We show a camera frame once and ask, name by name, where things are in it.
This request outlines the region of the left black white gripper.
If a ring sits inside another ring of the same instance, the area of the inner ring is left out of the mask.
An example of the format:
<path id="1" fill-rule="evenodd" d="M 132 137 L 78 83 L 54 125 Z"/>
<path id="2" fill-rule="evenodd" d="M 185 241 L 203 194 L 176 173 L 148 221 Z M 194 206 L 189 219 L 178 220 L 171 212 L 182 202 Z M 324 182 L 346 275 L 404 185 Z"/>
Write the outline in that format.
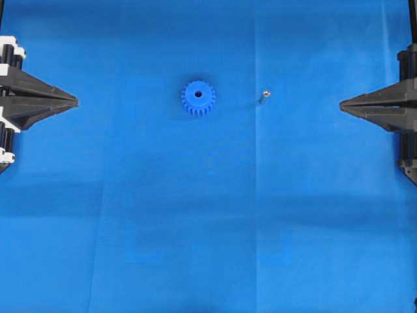
<path id="1" fill-rule="evenodd" d="M 31 96 L 1 97 L 1 173 L 15 161 L 15 132 L 78 106 L 75 96 L 22 71 L 24 59 L 25 50 L 17 39 L 1 36 L 1 86 L 15 95 Z"/>

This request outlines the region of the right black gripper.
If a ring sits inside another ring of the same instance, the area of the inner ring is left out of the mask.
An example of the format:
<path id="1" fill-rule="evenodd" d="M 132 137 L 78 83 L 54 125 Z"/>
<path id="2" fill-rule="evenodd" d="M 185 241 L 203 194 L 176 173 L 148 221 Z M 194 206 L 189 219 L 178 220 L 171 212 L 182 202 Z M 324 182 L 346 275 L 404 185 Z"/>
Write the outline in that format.
<path id="1" fill-rule="evenodd" d="M 340 110 L 399 135 L 398 165 L 416 185 L 416 108 L 393 107 L 416 101 L 416 43 L 397 54 L 399 83 L 340 103 Z"/>

